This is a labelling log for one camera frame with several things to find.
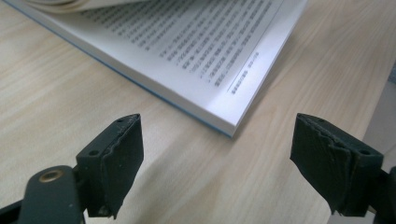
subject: table surface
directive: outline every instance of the table surface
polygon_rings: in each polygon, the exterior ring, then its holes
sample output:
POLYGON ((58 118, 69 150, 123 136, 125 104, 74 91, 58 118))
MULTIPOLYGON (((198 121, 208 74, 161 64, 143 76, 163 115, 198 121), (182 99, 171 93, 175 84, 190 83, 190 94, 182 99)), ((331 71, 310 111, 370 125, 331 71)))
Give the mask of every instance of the table surface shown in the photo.
POLYGON ((396 1, 310 0, 233 138, 0 2, 0 207, 109 123, 142 116, 145 160, 118 219, 88 223, 326 223, 290 161, 298 112, 362 138, 396 59, 396 1))

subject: clamp jaw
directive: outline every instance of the clamp jaw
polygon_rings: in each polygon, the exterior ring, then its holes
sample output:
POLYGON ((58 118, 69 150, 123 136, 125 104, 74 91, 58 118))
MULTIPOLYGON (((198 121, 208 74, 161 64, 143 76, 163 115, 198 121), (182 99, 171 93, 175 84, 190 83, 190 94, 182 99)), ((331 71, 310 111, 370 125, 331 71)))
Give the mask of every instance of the clamp jaw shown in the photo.
POLYGON ((31 177, 24 198, 0 209, 0 223, 85 223, 117 217, 143 162, 140 115, 115 120, 77 155, 77 166, 54 166, 31 177))
POLYGON ((364 217, 370 206, 375 223, 396 223, 396 167, 381 170, 383 158, 328 121, 297 115, 290 159, 332 213, 364 217))

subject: black plastic part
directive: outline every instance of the black plastic part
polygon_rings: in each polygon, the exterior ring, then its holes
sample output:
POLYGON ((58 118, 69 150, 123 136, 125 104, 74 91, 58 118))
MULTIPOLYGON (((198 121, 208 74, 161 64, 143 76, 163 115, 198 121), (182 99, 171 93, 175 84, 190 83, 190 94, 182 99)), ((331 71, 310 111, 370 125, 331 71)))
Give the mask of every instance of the black plastic part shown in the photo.
POLYGON ((376 211, 375 224, 396 223, 396 168, 385 171, 373 182, 370 205, 376 211))
POLYGON ((116 218, 143 161, 140 115, 111 123, 77 155, 82 203, 90 217, 116 218))
POLYGON ((72 168, 55 166, 29 180, 18 224, 80 224, 80 210, 72 168))
POLYGON ((0 209, 1 224, 17 224, 22 201, 18 201, 0 209))
POLYGON ((324 119, 298 114, 290 158, 332 213, 366 214, 382 154, 324 119))

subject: book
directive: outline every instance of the book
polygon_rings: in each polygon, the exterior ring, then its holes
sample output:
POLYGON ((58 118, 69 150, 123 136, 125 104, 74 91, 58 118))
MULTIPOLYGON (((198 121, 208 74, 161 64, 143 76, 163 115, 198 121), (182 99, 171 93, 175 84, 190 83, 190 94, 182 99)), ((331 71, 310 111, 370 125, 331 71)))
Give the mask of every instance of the book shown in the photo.
POLYGON ((306 4, 306 0, 150 0, 55 14, 23 0, 5 1, 229 136, 306 4))

